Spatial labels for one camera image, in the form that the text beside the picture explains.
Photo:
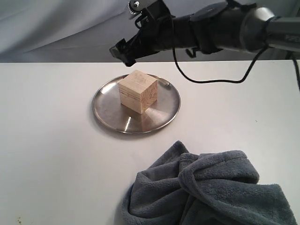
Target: black cable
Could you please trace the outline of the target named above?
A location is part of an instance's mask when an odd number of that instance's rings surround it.
[[[298,83],[298,88],[299,88],[299,91],[300,91],[300,73],[299,73],[299,65],[298,65],[298,62],[294,56],[294,54],[292,53],[291,54],[291,59],[292,59],[292,62],[294,63],[294,66],[295,66],[295,71],[296,71],[296,76],[297,76],[297,83]]]
[[[173,52],[173,58],[174,58],[174,62],[175,62],[175,65],[177,67],[177,69],[179,70],[179,72],[184,76],[184,78],[186,78],[187,80],[189,80],[190,82],[193,82],[193,83],[218,83],[218,82],[223,82],[223,83],[242,83],[246,80],[246,78],[248,77],[252,67],[254,66],[255,62],[258,60],[258,58],[261,56],[261,54],[263,54],[267,49],[268,47],[265,46],[263,49],[261,49],[257,54],[256,56],[253,58],[250,66],[248,67],[244,77],[238,81],[233,81],[233,80],[209,80],[209,81],[196,81],[196,80],[193,80],[191,78],[189,78],[188,76],[186,76],[184,74],[184,72],[181,70],[179,64],[178,64],[178,61],[177,61],[177,57],[176,57],[176,51],[175,51],[175,29],[174,29],[174,22],[173,22],[173,19],[170,17],[171,19],[171,23],[172,23],[172,31],[173,31],[173,47],[172,47],[172,52]]]

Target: wooden cube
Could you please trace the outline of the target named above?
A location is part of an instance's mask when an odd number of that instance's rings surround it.
[[[158,98],[156,78],[135,70],[119,82],[121,104],[142,114]]]

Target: metal plate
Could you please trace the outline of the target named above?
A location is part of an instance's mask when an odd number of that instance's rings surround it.
[[[120,103],[118,82],[127,75],[104,84],[95,94],[92,108],[97,120],[106,127],[128,134],[142,134],[160,129],[169,124],[180,109],[180,96],[174,86],[157,77],[157,101],[143,114]]]

